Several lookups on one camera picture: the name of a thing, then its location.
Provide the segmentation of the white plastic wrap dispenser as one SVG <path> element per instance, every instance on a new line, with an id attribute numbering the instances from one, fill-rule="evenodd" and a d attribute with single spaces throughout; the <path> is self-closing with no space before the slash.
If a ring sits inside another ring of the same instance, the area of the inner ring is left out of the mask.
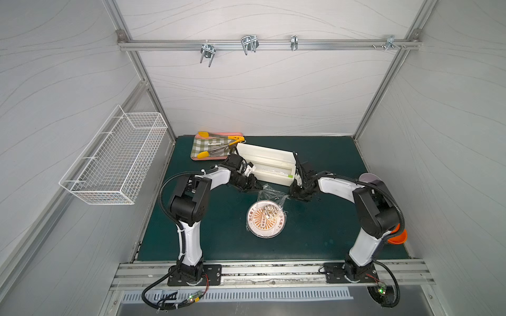
<path id="1" fill-rule="evenodd" d="M 239 143 L 239 155 L 255 167 L 254 176 L 261 181 L 290 186 L 295 180 L 296 161 L 292 152 Z"/>

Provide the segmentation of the round patterned plate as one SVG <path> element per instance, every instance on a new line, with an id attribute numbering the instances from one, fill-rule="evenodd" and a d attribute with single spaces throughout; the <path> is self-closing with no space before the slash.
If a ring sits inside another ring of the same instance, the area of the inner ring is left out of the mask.
<path id="1" fill-rule="evenodd" d="M 270 200 L 260 200 L 246 213 L 246 228 L 259 238 L 270 239 L 285 228 L 287 216 L 283 208 Z"/>

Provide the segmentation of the clear plastic wrap sheet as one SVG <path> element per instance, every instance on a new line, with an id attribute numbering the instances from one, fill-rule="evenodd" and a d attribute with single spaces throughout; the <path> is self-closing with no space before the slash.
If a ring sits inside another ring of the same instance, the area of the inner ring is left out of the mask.
<path id="1" fill-rule="evenodd" d="M 287 222 L 287 212 L 283 206 L 288 197 L 288 194 L 275 190 L 269 184 L 263 185 L 257 201 L 246 213 L 246 229 L 262 239 L 278 236 Z"/>

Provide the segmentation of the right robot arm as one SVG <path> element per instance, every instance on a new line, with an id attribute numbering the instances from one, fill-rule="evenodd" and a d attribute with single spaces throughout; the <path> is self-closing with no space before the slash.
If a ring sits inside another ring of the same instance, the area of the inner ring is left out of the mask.
<path id="1" fill-rule="evenodd" d="M 369 269 L 383 244 L 405 228 L 405 218 L 386 184 L 316 172 L 307 163 L 296 161 L 289 197 L 310 201 L 317 193 L 331 194 L 354 204 L 361 229 L 343 264 L 344 275 L 352 283 Z"/>

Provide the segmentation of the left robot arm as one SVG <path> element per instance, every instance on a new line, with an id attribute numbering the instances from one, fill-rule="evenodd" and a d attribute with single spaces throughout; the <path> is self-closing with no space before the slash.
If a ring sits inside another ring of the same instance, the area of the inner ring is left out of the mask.
<path id="1" fill-rule="evenodd" d="M 207 213 L 212 190 L 231 185 L 241 192 L 256 192 L 262 189 L 254 176 L 256 166 L 238 154 L 209 170 L 182 172 L 172 176 L 176 180 L 169 203 L 163 202 L 160 190 L 158 203 L 171 219 L 179 236 L 179 255 L 175 271 L 187 283 L 196 284 L 204 274 L 203 251 L 200 245 L 200 225 Z"/>

